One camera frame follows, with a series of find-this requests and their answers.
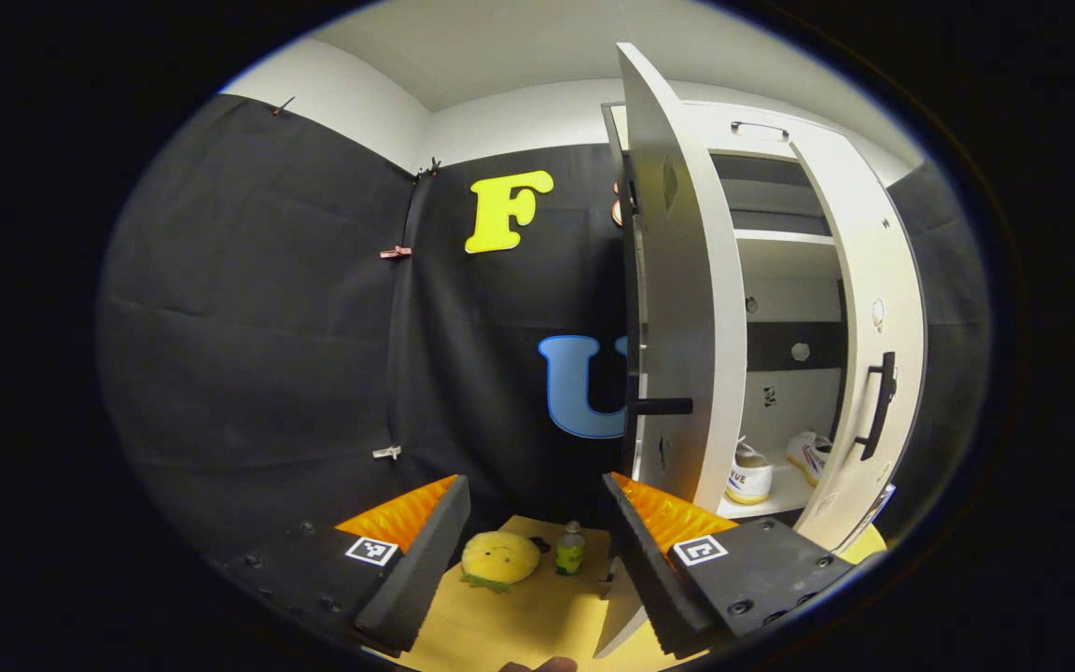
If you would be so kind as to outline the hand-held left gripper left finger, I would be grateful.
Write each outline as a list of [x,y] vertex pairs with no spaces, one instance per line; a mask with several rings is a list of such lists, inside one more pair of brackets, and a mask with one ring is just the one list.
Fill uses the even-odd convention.
[[298,521],[220,570],[310,634],[397,658],[421,631],[470,507],[469,480],[452,475],[336,525]]

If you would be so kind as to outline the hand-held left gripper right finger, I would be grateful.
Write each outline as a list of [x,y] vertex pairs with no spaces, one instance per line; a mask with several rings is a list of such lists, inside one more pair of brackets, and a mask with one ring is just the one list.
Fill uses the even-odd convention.
[[601,481],[611,552],[675,658],[763,641],[852,578],[852,563],[774,518],[735,523],[618,472]]

